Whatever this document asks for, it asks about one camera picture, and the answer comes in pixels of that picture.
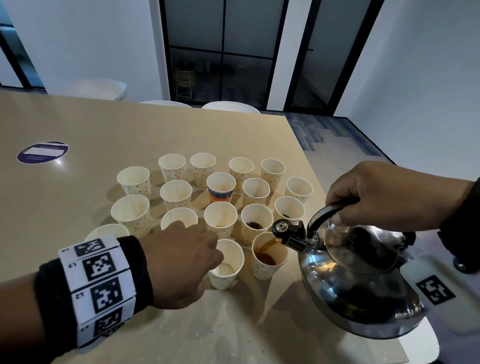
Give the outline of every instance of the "chair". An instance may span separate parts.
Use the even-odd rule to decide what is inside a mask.
[[[225,111],[238,111],[238,112],[251,112],[252,114],[260,114],[253,106],[247,104],[241,104],[239,102],[233,101],[214,101],[209,102],[202,106],[203,109],[212,109],[212,110],[225,110]]]
[[[80,79],[72,83],[65,92],[67,96],[121,101],[127,95],[127,85],[111,78]]]
[[[182,108],[191,108],[190,105],[183,104],[177,101],[169,100],[152,100],[152,101],[142,101],[141,104],[154,104],[154,105],[165,105],[165,106],[180,106]]]
[[[176,96],[189,98],[190,100],[193,100],[192,86],[195,84],[195,71],[176,71],[176,75],[177,75],[177,83],[175,86]],[[179,86],[183,88],[187,88],[188,91],[179,93]]]

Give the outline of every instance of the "cup rim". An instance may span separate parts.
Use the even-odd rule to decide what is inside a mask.
[[[275,160],[275,161],[277,161],[277,162],[282,163],[283,172],[280,172],[280,173],[270,172],[268,169],[266,169],[266,168],[264,167],[264,162],[265,162],[266,160]],[[287,167],[285,167],[285,164],[284,164],[281,160],[278,160],[278,159],[275,159],[275,158],[266,158],[266,159],[262,160],[261,166],[262,166],[262,169],[263,169],[264,171],[266,171],[266,172],[268,172],[268,173],[270,173],[270,174],[282,174],[282,173],[285,173],[285,171],[287,170]]]
[[[170,214],[171,211],[173,210],[178,210],[178,209],[186,209],[186,210],[190,210],[191,212],[193,212],[193,214],[195,215],[196,219],[197,219],[197,222],[194,224],[194,225],[197,225],[198,224],[198,215],[195,211],[193,211],[191,208],[188,208],[188,207],[176,207],[176,208],[173,208],[169,211],[167,211],[163,216],[162,216],[162,219],[160,220],[160,229],[163,230],[163,229],[166,229],[170,224],[168,224],[165,228],[162,228],[162,222],[163,222],[163,219],[165,218],[165,216],[167,216],[168,214]]]
[[[210,185],[209,185],[209,183],[208,183],[208,180],[209,180],[212,176],[214,176],[214,175],[216,175],[216,174],[226,174],[226,175],[228,175],[229,178],[233,179],[233,187],[230,188],[229,190],[226,190],[226,191],[219,191],[219,190],[216,190],[215,188],[210,187]],[[215,172],[215,173],[212,173],[211,175],[209,175],[209,176],[207,177],[207,187],[208,187],[210,190],[215,191],[215,192],[219,192],[219,193],[221,193],[221,194],[224,194],[224,193],[233,191],[233,190],[235,189],[235,186],[236,186],[236,185],[237,185],[237,181],[235,180],[235,177],[233,177],[230,173],[226,173],[226,172]]]
[[[230,225],[223,226],[223,227],[221,227],[221,228],[217,228],[216,226],[209,224],[209,223],[207,222],[206,217],[205,217],[205,214],[206,214],[207,210],[210,208],[210,206],[215,205],[215,204],[218,204],[218,203],[231,205],[231,206],[235,209],[235,213],[237,214],[237,218],[235,219],[234,222],[232,222]],[[211,226],[211,227],[214,227],[214,228],[217,228],[217,229],[226,229],[226,228],[229,228],[230,226],[235,225],[235,223],[237,222],[237,219],[238,219],[238,211],[237,211],[237,209],[235,208],[235,206],[233,206],[230,202],[227,202],[227,201],[215,201],[215,202],[212,202],[211,204],[209,204],[209,205],[205,208],[205,211],[204,211],[204,220],[205,220],[205,223],[206,223],[208,226]]]
[[[300,178],[301,180],[304,180],[305,182],[307,182],[308,185],[310,186],[312,192],[310,192],[309,194],[298,194],[298,193],[296,193],[296,192],[293,192],[293,191],[290,189],[290,187],[288,186],[288,182],[289,182],[292,178]],[[310,195],[313,193],[313,186],[312,186],[312,184],[311,184],[310,182],[308,182],[306,179],[304,179],[304,178],[302,178],[302,177],[299,177],[299,176],[290,177],[290,178],[287,180],[286,187],[287,187],[287,189],[288,189],[290,192],[292,192],[293,194],[295,194],[295,195],[297,195],[297,196],[300,196],[300,197],[308,197],[308,196],[310,196]]]
[[[147,201],[147,208],[146,208],[146,210],[145,210],[142,214],[140,214],[138,217],[133,218],[133,219],[131,219],[131,220],[117,220],[117,219],[113,216],[113,208],[115,207],[115,205],[118,204],[118,203],[119,203],[121,200],[123,200],[123,199],[132,199],[132,198],[140,198],[140,199],[146,200],[146,201]],[[122,197],[121,199],[117,200],[117,201],[113,204],[112,208],[110,209],[110,215],[111,215],[115,220],[117,220],[117,221],[121,221],[121,222],[132,222],[132,221],[138,220],[138,219],[141,218],[143,215],[145,215],[145,214],[148,212],[149,209],[150,209],[150,201],[148,200],[148,198],[146,198],[146,197],[143,196],[142,194],[128,194],[128,195]]]
[[[260,181],[262,181],[261,183],[266,183],[267,186],[268,186],[268,193],[267,193],[265,196],[256,197],[256,196],[252,196],[251,194],[245,192],[245,183],[246,183],[247,181],[249,181],[249,180],[260,180]],[[259,200],[262,199],[262,198],[268,197],[268,196],[270,195],[270,192],[271,192],[271,191],[270,191],[270,185],[268,184],[268,182],[265,181],[265,180],[263,180],[263,179],[261,179],[261,178],[256,178],[256,177],[248,178],[248,179],[246,179],[245,181],[243,181],[243,183],[242,183],[242,185],[241,185],[241,188],[242,188],[242,190],[243,190],[243,193],[246,194],[248,197],[258,198]]]
[[[230,277],[234,277],[236,275],[238,275],[238,273],[241,271],[241,269],[243,268],[244,264],[245,264],[245,253],[243,252],[243,249],[241,247],[240,244],[238,244],[235,240],[231,240],[231,239],[218,239],[217,243],[221,240],[228,240],[229,242],[232,242],[232,243],[235,243],[235,245],[237,247],[240,248],[240,251],[241,251],[241,255],[243,257],[243,263],[241,264],[240,268],[238,270],[236,270],[235,272],[233,272],[232,274],[229,274],[228,276],[219,276],[218,274],[215,274],[214,272],[212,272],[213,269],[209,270],[208,272],[209,273],[212,273],[215,277],[221,277],[221,278],[230,278]]]
[[[90,234],[88,234],[88,235],[86,236],[86,238],[85,238],[84,241],[86,241],[86,242],[89,241],[89,240],[88,240],[88,239],[89,239],[88,237],[89,237],[90,235],[92,235],[95,231],[97,231],[98,229],[100,229],[100,228],[102,228],[102,227],[104,227],[104,226],[111,226],[111,225],[115,225],[116,228],[125,230],[125,231],[127,232],[127,235],[125,235],[125,236],[129,236],[129,235],[130,235],[130,232],[128,231],[128,229],[127,229],[125,226],[123,226],[122,224],[119,224],[119,223],[111,223],[111,224],[105,224],[105,225],[100,225],[100,226],[96,227],[95,229],[93,229],[93,230],[90,232]]]
[[[248,171],[246,171],[246,172],[240,172],[240,171],[238,171],[238,170],[236,170],[236,169],[233,169],[233,168],[230,166],[230,163],[231,163],[234,159],[244,159],[244,160],[249,161],[249,162],[252,164],[252,169],[251,169],[251,170],[248,170]],[[234,172],[236,172],[236,173],[251,173],[251,171],[253,171],[253,170],[255,169],[255,164],[254,164],[251,160],[249,160],[248,158],[245,158],[245,157],[234,157],[234,158],[232,158],[231,160],[228,161],[228,168],[230,168],[232,171],[234,171]]]
[[[280,200],[281,198],[284,198],[284,197],[287,197],[288,200],[290,200],[290,199],[293,198],[293,200],[296,201],[296,202],[294,202],[295,204],[298,202],[298,203],[302,206],[302,208],[303,208],[303,215],[300,216],[299,218],[287,218],[287,217],[286,217],[285,215],[283,215],[280,211],[278,211],[278,208],[276,207],[276,203],[277,203],[278,200]],[[303,205],[303,203],[302,203],[301,201],[299,201],[298,199],[296,199],[295,197],[293,197],[293,196],[280,196],[279,198],[277,198],[277,199],[275,200],[275,203],[274,203],[274,209],[275,209],[275,211],[276,211],[280,216],[282,216],[283,218],[286,218],[287,220],[288,220],[288,219],[290,219],[290,220],[301,220],[301,219],[305,216],[305,212],[306,212],[306,211],[305,211],[305,206]]]
[[[189,185],[189,187],[190,187],[190,194],[189,194],[189,196],[192,195],[193,187],[192,187],[192,185],[189,184],[187,181],[184,181],[184,180],[171,180],[171,181],[165,182],[165,183],[162,185],[162,187],[160,187],[160,197],[162,198],[162,200],[168,201],[168,202],[180,202],[180,201],[183,201],[183,200],[185,200],[185,199],[188,198],[188,197],[185,197],[185,198],[182,198],[181,200],[167,200],[167,199],[165,199],[165,198],[162,196],[162,190],[163,190],[163,187],[164,187],[165,185],[167,185],[168,183],[179,183],[179,182],[182,183],[182,184],[185,184],[185,183],[186,183],[187,185]]]
[[[134,183],[134,184],[125,184],[125,183],[120,182],[120,181],[119,181],[119,176],[120,176],[123,172],[125,172],[126,170],[129,170],[130,168],[141,168],[141,169],[144,169],[144,170],[146,170],[146,171],[148,172],[148,175],[147,175],[147,177],[146,177],[143,181],[137,182],[137,183]],[[117,182],[118,182],[119,184],[121,184],[122,186],[136,186],[136,185],[138,185],[138,184],[141,184],[141,183],[145,182],[145,181],[148,180],[149,178],[150,178],[150,170],[149,170],[148,168],[142,167],[142,166],[130,166],[130,167],[127,167],[127,168],[122,169],[122,170],[117,174]]]
[[[258,234],[257,236],[255,236],[255,238],[253,239],[253,242],[252,242],[252,259],[255,259],[258,263],[263,264],[264,266],[267,266],[267,267],[279,267],[279,266],[284,265],[284,264],[287,262],[287,260],[288,260],[288,249],[287,249],[287,247],[286,247],[285,245],[283,245],[283,244],[282,244],[282,246],[283,246],[285,249],[287,249],[287,258],[285,259],[284,262],[282,262],[282,263],[280,263],[280,264],[276,264],[276,265],[274,265],[274,266],[271,266],[271,265],[269,265],[269,264],[262,263],[260,260],[258,260],[257,256],[255,255],[255,252],[253,251],[253,246],[255,245],[255,240],[256,240],[260,235],[262,235],[262,234],[272,234],[272,235],[273,235],[273,233],[272,233],[271,231],[265,231],[265,232],[262,232],[262,233]]]
[[[252,208],[252,207],[249,207],[249,206],[255,206],[255,205],[258,205],[258,206],[261,206],[262,209],[266,209],[269,213],[270,213],[270,216],[272,217],[272,222],[270,223],[270,225],[267,227],[267,228],[263,228],[263,229],[252,229],[250,226],[247,225],[247,223],[245,222],[245,220],[243,219],[243,212],[248,209],[248,208]],[[254,231],[267,231],[274,223],[274,217],[273,217],[273,212],[265,205],[262,205],[262,204],[250,204],[248,206],[245,206],[242,210],[242,212],[240,213],[240,220],[242,221],[242,224],[244,224],[248,229],[250,230],[254,230]]]
[[[194,156],[198,155],[198,154],[208,154],[209,156],[212,156],[213,159],[214,159],[213,164],[210,165],[210,166],[206,166],[206,167],[198,167],[198,166],[194,165],[194,164],[192,163],[192,158],[193,158]],[[215,156],[214,156],[213,154],[210,154],[210,153],[205,153],[205,152],[195,153],[193,156],[190,157],[190,164],[191,164],[193,167],[196,167],[196,168],[210,168],[210,167],[213,167],[213,166],[216,164],[216,158],[215,158]]]
[[[162,165],[160,164],[160,159],[162,159],[163,157],[167,157],[167,156],[180,156],[183,158],[183,164],[180,166],[180,167],[176,167],[176,168],[165,168],[165,167],[162,167]],[[158,159],[158,165],[160,166],[160,168],[163,168],[165,170],[179,170],[180,168],[183,168],[185,167],[185,163],[187,163],[187,160],[185,159],[185,157],[181,154],[178,154],[178,153],[168,153],[168,154],[165,154],[163,156],[161,156],[159,159]]]

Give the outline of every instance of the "white tag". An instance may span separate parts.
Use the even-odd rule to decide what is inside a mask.
[[[75,292],[129,267],[122,248],[118,247],[63,264],[63,271],[70,292]]]
[[[135,294],[135,285],[129,270],[72,294],[77,324],[83,325]]]
[[[453,265],[433,255],[422,255],[400,267],[402,277],[456,334],[480,330],[480,297],[462,281]]]
[[[105,235],[99,239],[78,243],[59,250],[59,258],[63,265],[70,264],[80,258],[87,258],[89,255],[104,252],[108,249],[120,246],[120,243],[113,235]]]
[[[110,336],[121,327],[120,323],[133,316],[136,298],[133,297],[98,315],[77,328],[77,346],[80,348],[98,336]]]

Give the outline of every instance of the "white chair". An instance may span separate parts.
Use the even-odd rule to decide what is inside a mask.
[[[225,110],[225,111],[238,111],[238,112],[251,112],[252,114],[260,114],[253,106],[247,104],[241,104],[239,102],[233,101],[214,101],[209,102],[202,106],[203,109],[212,109],[212,110]]]
[[[65,92],[67,96],[121,101],[127,95],[127,85],[111,78],[75,80]]]
[[[142,101],[141,104],[154,104],[154,105],[165,105],[165,106],[180,106],[182,108],[191,108],[190,105],[184,104],[177,101],[169,100],[152,100],[152,101]]]

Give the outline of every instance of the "empty paper cup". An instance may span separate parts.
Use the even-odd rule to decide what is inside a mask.
[[[166,154],[163,157],[160,157],[158,165],[162,170],[165,182],[183,180],[185,162],[185,158],[180,154]]]
[[[300,219],[305,215],[305,207],[302,202],[292,196],[282,196],[275,201],[273,218],[275,221],[281,218],[287,219],[293,225],[298,225]]]
[[[207,178],[213,173],[215,163],[216,158],[208,153],[197,153],[190,158],[197,187],[207,187]]]
[[[195,211],[186,208],[186,207],[177,207],[167,213],[162,217],[162,221],[160,222],[160,228],[165,230],[168,225],[170,225],[174,221],[181,221],[185,225],[185,227],[189,227],[192,225],[198,224],[198,216]]]
[[[278,159],[264,159],[262,161],[262,179],[268,182],[270,193],[276,190],[278,182],[285,173],[285,164]]]
[[[261,178],[249,178],[243,183],[243,207],[250,204],[265,204],[270,186]]]
[[[312,192],[312,185],[302,177],[290,177],[287,180],[285,196],[292,196],[305,204],[305,201],[307,201],[307,198],[309,198]]]
[[[150,200],[150,171],[145,167],[128,167],[117,175],[126,194],[141,194]]]
[[[226,239],[233,230],[238,213],[230,202],[218,201],[208,205],[204,212],[207,230],[213,231],[219,239]]]
[[[160,188],[160,197],[165,202],[167,210],[177,207],[190,208],[193,188],[187,181],[174,180],[165,183]]]
[[[242,192],[242,185],[250,178],[250,173],[253,171],[253,162],[247,158],[236,157],[228,162],[230,167],[230,174],[235,178],[237,185],[234,192]]]
[[[274,244],[270,249],[268,249],[262,256],[257,256],[255,252],[258,253],[260,248],[269,240],[272,240],[275,236],[271,232],[262,232],[258,235],[252,244],[252,274],[257,279],[267,280],[271,279],[271,277],[275,274],[278,269],[285,264],[288,259],[288,249],[286,246],[282,244]],[[275,263],[275,265],[271,266],[264,262],[261,262],[258,258],[263,260],[264,262],[268,260],[272,260],[271,263]]]
[[[273,224],[273,214],[267,206],[252,204],[243,208],[241,237],[246,246],[251,246],[255,237],[268,231]]]
[[[85,238],[85,241],[89,242],[90,240],[101,238],[104,235],[113,235],[115,238],[121,238],[122,236],[129,236],[130,233],[128,232],[128,229],[123,225],[107,224],[93,230]]]
[[[217,268],[208,271],[208,277],[216,289],[226,290],[243,267],[245,255],[241,246],[230,239],[220,239],[216,248],[223,253],[223,261]]]
[[[122,197],[113,204],[112,217],[128,229],[131,235],[141,238],[150,232],[150,202],[141,194]]]
[[[235,178],[228,173],[217,172],[208,176],[207,186],[210,203],[216,201],[230,202],[235,184]]]

